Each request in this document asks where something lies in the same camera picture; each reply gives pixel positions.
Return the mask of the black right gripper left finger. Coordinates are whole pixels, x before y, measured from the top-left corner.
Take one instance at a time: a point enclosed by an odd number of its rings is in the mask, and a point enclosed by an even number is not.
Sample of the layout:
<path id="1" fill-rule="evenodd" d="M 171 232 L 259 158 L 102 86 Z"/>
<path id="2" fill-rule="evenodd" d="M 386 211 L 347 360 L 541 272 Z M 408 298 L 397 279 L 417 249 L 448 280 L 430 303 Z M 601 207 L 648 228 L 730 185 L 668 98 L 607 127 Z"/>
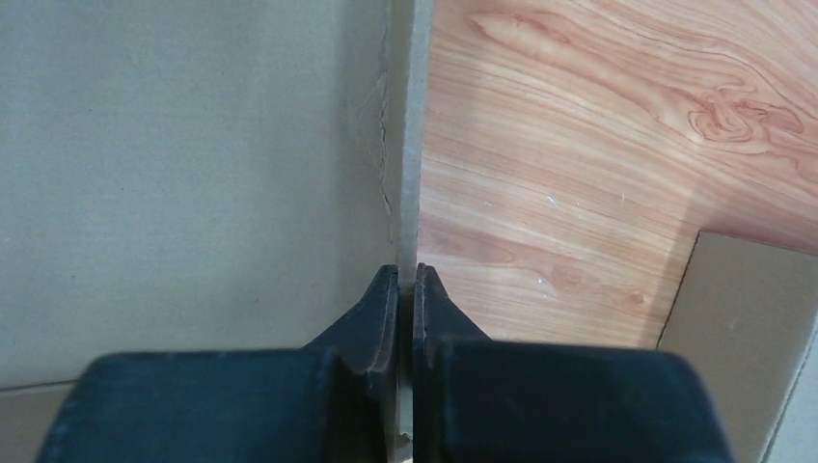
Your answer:
<path id="1" fill-rule="evenodd" d="M 122 352 L 91 362 L 40 462 L 391 462 L 397 269 L 300 348 Z"/>

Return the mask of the cardboard sheet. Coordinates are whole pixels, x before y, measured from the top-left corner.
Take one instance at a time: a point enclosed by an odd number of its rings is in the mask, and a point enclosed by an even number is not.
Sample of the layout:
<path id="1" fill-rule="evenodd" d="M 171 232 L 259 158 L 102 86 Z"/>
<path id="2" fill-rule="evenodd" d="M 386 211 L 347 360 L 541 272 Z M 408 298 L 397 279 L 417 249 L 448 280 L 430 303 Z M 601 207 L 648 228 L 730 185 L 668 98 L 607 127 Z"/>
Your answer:
<path id="1" fill-rule="evenodd" d="M 121 351 L 296 346 L 415 277 L 430 1 L 1 5 L 1 458 Z"/>

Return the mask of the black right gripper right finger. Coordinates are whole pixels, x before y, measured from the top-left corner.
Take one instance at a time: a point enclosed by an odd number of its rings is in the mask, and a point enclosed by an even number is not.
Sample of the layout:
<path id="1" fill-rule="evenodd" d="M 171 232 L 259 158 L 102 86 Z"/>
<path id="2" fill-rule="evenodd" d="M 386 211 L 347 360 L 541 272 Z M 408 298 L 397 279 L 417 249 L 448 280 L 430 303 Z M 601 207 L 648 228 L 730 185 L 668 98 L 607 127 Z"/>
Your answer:
<path id="1" fill-rule="evenodd" d="M 657 350 L 490 339 L 436 269 L 414 286 L 418 462 L 729 462 L 710 396 Z"/>

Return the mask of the brown cardboard box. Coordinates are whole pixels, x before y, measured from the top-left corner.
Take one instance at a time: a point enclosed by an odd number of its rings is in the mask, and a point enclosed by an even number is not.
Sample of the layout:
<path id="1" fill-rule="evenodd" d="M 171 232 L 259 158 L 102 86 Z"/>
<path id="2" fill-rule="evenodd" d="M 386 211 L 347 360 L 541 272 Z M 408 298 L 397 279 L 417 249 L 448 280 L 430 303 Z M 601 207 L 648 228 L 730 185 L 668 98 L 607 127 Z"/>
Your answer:
<path id="1" fill-rule="evenodd" d="M 736 461 L 816 461 L 815 255 L 701 232 L 658 346 L 702 378 Z"/>

